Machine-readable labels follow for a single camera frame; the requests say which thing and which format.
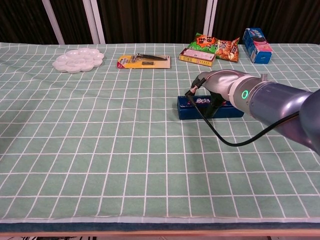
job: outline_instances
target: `blue rectangular package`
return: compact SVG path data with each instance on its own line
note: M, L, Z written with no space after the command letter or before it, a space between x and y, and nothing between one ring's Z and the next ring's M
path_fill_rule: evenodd
M207 109L211 102L211 96L193 96L193 100L197 103L199 110L202 113L204 113L205 109ZM192 104L188 101L188 99L185 96L178 96L177 109L180 120L202 119L197 109L194 106L192 106ZM221 106L216 111L214 116L210 116L208 117L208 119L241 118L243 115L243 111L240 111L239 109L235 108L229 101L227 101L224 106Z
M260 28L246 28L242 41L254 64L268 64L272 48Z

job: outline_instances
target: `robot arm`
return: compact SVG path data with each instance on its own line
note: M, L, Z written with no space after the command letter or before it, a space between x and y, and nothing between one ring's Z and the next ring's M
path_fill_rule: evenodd
M224 101L267 126L295 113L297 117L275 127L284 137L320 155L320 90L305 91L236 70L203 72L194 80L187 97L203 86L216 111Z

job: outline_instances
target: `snack bag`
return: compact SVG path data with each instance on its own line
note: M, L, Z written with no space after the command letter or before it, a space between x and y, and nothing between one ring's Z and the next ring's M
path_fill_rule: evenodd
M195 35L194 41L189 44L188 49L215 54L217 59L238 62L240 37L233 41L220 40L215 37L200 33Z

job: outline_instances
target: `dark curtain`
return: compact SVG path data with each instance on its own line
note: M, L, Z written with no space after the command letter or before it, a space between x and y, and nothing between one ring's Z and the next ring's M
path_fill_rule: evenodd
M320 44L320 1L219 0L212 35L242 39L246 28L261 28L269 43Z
M65 44L93 43L82 0L50 0L50 3Z
M204 29L207 0L98 0L105 42L190 43Z
M0 0L0 42L58 44L41 0Z

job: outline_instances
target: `table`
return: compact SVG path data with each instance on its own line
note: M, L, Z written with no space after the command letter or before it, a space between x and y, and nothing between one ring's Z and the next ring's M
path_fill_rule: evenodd
M272 44L270 63L259 65L240 45L239 62L212 67L178 60L186 46L0 43L0 233L320 235L317 154L275 131L229 147L204 121L177 112L177 96L205 71L268 74L314 92L320 46ZM103 53L102 65L75 74L52 67L82 47ZM170 55L171 68L116 67L133 53ZM246 114L212 124L230 142L265 127Z

